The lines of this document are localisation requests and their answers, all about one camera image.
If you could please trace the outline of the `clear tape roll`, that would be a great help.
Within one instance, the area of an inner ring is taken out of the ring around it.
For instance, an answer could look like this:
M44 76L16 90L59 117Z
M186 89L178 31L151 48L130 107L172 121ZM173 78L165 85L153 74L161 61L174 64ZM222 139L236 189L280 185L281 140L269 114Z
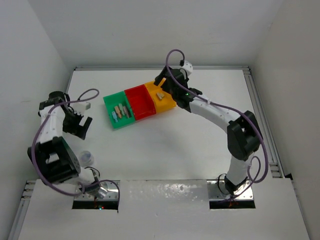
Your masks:
M90 167L95 163L94 156L90 151L82 151L78 156L79 163L82 167Z

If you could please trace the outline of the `blue correction tape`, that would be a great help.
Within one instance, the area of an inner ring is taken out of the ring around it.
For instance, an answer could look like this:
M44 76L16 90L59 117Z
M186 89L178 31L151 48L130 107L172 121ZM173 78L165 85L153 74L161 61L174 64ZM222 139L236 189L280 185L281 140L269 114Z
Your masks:
M111 115L112 115L112 118L114 119L114 121L115 121L116 123L118 123L119 120L118 120L118 116L117 116L116 112L115 112L115 111L112 111L112 112L111 112Z

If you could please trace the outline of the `pink correction tape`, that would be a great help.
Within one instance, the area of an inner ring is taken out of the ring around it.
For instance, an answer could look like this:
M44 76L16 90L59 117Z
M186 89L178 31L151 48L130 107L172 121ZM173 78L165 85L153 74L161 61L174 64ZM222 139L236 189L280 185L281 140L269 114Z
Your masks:
M131 117L130 111L128 110L127 106L123 106L123 112L128 119Z

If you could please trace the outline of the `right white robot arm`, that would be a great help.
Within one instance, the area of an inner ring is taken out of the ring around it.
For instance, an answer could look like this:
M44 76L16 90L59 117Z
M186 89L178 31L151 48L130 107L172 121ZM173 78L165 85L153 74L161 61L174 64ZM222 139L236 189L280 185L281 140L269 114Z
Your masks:
M154 85L171 95L176 104L192 114L199 115L221 128L227 136L231 154L230 166L224 177L227 194L233 195L246 180L256 182L249 175L249 158L264 146L263 137L253 112L213 103L202 91L188 86L185 69L164 67L154 79Z

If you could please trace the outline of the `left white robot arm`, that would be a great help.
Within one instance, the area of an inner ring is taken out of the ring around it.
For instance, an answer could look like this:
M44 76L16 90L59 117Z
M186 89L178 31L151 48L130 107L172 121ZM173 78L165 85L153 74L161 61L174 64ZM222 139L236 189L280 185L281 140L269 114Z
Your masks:
M93 119L87 117L83 125L80 122L85 111L91 107L90 100L91 97L84 98L82 95L71 100L67 93L51 92L48 99L39 104L40 127L27 149L27 155L42 182L66 196L97 196L101 187L98 171L81 166L63 137L64 133L69 133L81 140L86 138Z

